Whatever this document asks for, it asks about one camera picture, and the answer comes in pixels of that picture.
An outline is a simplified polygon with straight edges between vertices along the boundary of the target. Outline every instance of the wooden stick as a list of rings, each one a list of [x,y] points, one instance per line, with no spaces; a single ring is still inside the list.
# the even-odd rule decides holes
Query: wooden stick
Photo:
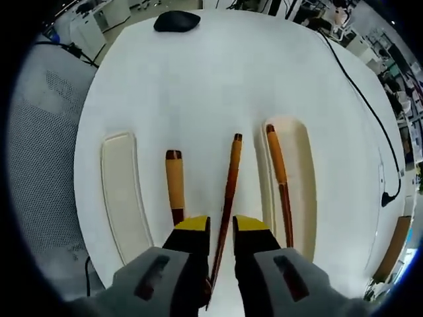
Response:
[[[266,126],[267,141],[269,144],[270,156],[272,157],[273,167],[275,170],[276,181],[279,184],[279,194],[282,204],[282,215],[285,224],[286,246],[293,248],[293,228],[291,205],[289,204],[288,179],[286,177],[284,157],[280,148],[278,135],[275,127],[271,124]]]
[[[231,209],[233,204],[233,197],[235,196],[235,188],[237,186],[239,161],[241,160],[241,149],[243,146],[242,140],[243,136],[240,133],[237,133],[235,134],[232,142],[231,160],[229,162],[229,171],[227,175],[225,189],[225,203],[223,205],[222,221],[220,224],[219,237],[217,239],[217,248],[214,256],[213,268],[211,269],[211,293],[213,293],[214,285],[216,284],[217,273],[219,272],[220,261],[223,253],[223,247],[225,246],[227,228],[229,226],[229,220],[231,218]]]
[[[184,220],[184,168],[182,153],[176,150],[166,152],[166,176],[169,201],[171,203],[173,225]]]

